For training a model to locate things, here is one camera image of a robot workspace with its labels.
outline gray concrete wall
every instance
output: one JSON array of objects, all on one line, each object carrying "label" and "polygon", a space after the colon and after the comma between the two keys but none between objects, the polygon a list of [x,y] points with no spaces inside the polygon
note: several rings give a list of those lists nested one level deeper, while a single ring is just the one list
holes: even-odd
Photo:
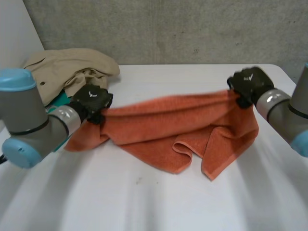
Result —
[{"label": "gray concrete wall", "polygon": [[119,64],[269,63],[297,81],[307,0],[24,0],[45,49],[86,47]]}]

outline black cable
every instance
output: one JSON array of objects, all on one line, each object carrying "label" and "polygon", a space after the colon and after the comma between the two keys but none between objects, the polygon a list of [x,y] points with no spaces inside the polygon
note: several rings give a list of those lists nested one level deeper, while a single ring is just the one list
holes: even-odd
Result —
[{"label": "black cable", "polygon": [[7,161],[7,158],[4,157],[4,155],[0,156],[0,164],[3,164]]}]

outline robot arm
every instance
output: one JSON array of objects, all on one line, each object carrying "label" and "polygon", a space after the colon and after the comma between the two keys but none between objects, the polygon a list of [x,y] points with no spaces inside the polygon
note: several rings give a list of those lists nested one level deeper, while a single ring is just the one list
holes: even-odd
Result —
[{"label": "robot arm", "polygon": [[259,67],[237,72],[227,83],[240,95],[237,103],[241,108],[254,104],[295,151],[308,157],[308,64],[292,97],[276,89]]},{"label": "robot arm", "polygon": [[[239,94],[241,108],[254,104],[294,150],[308,157],[308,64],[292,97],[276,89],[258,67],[236,72],[227,83]],[[35,166],[61,146],[83,120],[102,123],[100,111],[110,106],[112,96],[105,89],[85,85],[69,104],[47,114],[29,71],[0,71],[0,117],[11,134],[2,145],[5,157],[22,168]]]},{"label": "robot arm", "polygon": [[100,111],[110,106],[112,98],[105,89],[85,85],[69,104],[47,114],[29,71],[0,71],[0,115],[11,134],[2,145],[3,154],[19,167],[32,168],[61,146],[83,120],[100,124]]}]

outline blue robot end cap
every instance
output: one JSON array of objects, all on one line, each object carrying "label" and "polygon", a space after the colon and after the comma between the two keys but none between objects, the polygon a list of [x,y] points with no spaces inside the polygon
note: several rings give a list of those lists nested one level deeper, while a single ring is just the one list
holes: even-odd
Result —
[{"label": "blue robot end cap", "polygon": [[290,145],[300,155],[308,157],[308,130],[297,135]]},{"label": "blue robot end cap", "polygon": [[29,144],[14,138],[8,138],[3,143],[2,152],[10,162],[21,168],[32,168],[43,159]]},{"label": "blue robot end cap", "polygon": [[32,74],[24,69],[0,70],[0,91],[17,92],[32,89],[36,82]]}]

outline beige cloth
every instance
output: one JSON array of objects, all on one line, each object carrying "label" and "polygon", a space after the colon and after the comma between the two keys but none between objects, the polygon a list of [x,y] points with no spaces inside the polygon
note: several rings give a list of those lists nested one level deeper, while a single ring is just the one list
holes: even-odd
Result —
[{"label": "beige cloth", "polygon": [[71,97],[86,83],[107,88],[106,77],[120,74],[114,59],[99,51],[84,48],[34,53],[25,63],[24,69],[31,71],[45,106],[62,89]]}]

